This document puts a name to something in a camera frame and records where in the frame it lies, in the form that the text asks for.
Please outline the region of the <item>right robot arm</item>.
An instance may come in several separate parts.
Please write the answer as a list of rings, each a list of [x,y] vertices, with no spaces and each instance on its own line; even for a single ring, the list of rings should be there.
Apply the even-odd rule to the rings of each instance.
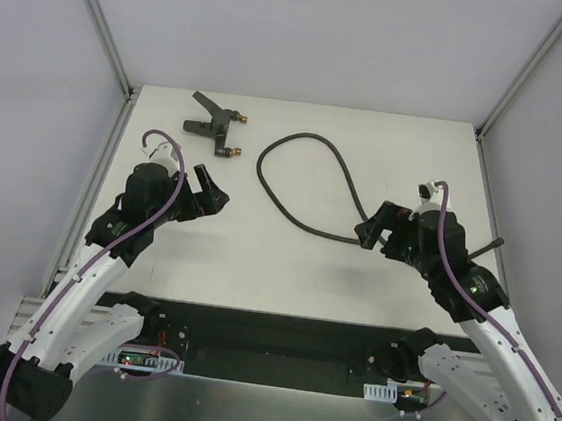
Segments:
[[[496,277],[470,260],[455,214],[415,213],[385,202],[354,231],[368,250],[383,231],[389,234],[381,253],[425,279],[434,301],[471,339],[498,385],[466,367],[428,328],[378,348],[373,357],[379,372],[400,383],[434,382],[476,421],[562,421],[562,396],[534,359]]]

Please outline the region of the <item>dark grey faucet mixer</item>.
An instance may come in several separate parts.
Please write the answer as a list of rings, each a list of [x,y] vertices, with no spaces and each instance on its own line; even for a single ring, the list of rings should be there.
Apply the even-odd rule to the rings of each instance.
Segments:
[[[226,140],[231,123],[245,124],[248,118],[238,110],[222,109],[217,103],[201,93],[201,91],[195,91],[192,97],[208,112],[210,121],[200,122],[188,119],[183,122],[182,129],[189,134],[208,137],[213,140],[215,142],[214,155],[217,157],[229,159],[241,156],[242,150],[237,147],[227,147]]]

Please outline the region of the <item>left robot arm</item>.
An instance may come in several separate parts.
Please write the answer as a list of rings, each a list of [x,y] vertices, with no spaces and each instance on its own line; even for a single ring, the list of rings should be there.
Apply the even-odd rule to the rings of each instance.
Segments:
[[[120,345],[157,348],[161,307],[136,292],[105,318],[83,325],[92,308],[153,242],[158,228],[220,213],[229,196],[195,165],[201,190],[174,166],[142,163],[112,206],[96,218],[71,269],[41,306],[0,343],[0,419],[10,407],[33,421],[57,414],[83,375]]]

